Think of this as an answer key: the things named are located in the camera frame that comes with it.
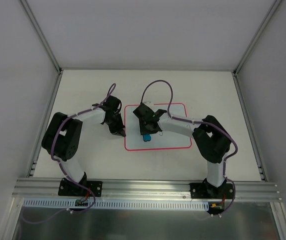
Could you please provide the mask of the blue whiteboard eraser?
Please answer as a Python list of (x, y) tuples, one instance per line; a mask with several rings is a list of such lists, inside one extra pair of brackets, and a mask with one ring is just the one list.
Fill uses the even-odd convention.
[(144, 135), (143, 135), (143, 141), (144, 141), (144, 142), (149, 142), (149, 141), (151, 141), (151, 135), (150, 135), (150, 134), (144, 134)]

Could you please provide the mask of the pink-framed whiteboard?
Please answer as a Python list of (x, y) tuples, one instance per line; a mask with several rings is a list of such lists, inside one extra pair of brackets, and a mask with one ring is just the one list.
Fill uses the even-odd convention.
[(188, 149), (192, 146), (190, 138), (169, 131), (151, 134), (151, 141), (144, 142), (143, 136), (140, 134), (139, 120), (133, 113), (137, 107), (137, 104), (130, 104), (124, 108), (126, 132), (124, 147), (127, 151)]

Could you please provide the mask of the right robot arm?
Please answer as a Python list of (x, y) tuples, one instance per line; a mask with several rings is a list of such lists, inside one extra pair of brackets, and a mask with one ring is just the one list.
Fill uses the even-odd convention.
[(231, 137), (212, 115), (197, 120), (174, 115), (167, 110), (152, 108), (141, 103), (133, 114), (139, 120), (142, 135), (171, 132), (193, 138), (201, 156), (207, 161), (207, 177), (195, 192), (203, 198), (218, 199), (223, 195), (227, 180), (224, 178), (223, 157), (230, 150)]

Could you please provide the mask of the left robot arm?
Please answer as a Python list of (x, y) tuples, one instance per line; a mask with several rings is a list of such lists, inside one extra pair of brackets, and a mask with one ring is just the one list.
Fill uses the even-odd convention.
[(83, 125), (108, 125), (112, 135), (126, 137), (121, 117), (122, 102), (110, 95), (103, 103), (71, 116), (57, 112), (53, 115), (41, 141), (41, 147), (59, 164), (64, 178), (70, 182), (69, 189), (75, 195), (87, 190), (87, 175), (80, 167), (76, 153)]

